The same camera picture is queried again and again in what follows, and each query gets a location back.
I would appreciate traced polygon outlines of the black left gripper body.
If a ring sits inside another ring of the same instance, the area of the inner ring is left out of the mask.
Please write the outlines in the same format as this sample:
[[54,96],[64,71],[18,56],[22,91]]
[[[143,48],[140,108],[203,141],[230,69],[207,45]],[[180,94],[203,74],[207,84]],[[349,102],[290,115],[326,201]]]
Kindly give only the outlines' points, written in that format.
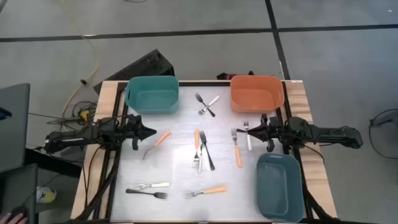
[[129,114],[126,116],[126,135],[127,138],[132,139],[132,149],[137,151],[139,149],[138,142],[143,140],[142,137],[142,116]]

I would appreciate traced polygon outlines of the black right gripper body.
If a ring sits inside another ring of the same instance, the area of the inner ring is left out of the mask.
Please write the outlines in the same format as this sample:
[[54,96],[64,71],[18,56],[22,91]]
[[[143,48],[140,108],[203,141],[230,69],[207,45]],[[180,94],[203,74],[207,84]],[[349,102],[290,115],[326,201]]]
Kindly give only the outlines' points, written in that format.
[[268,143],[268,152],[272,152],[275,148],[274,139],[277,139],[281,143],[281,145],[286,145],[286,135],[284,133],[282,125],[279,124],[279,120],[276,116],[268,118],[266,114],[262,114],[261,124],[263,127],[262,141],[266,141]]

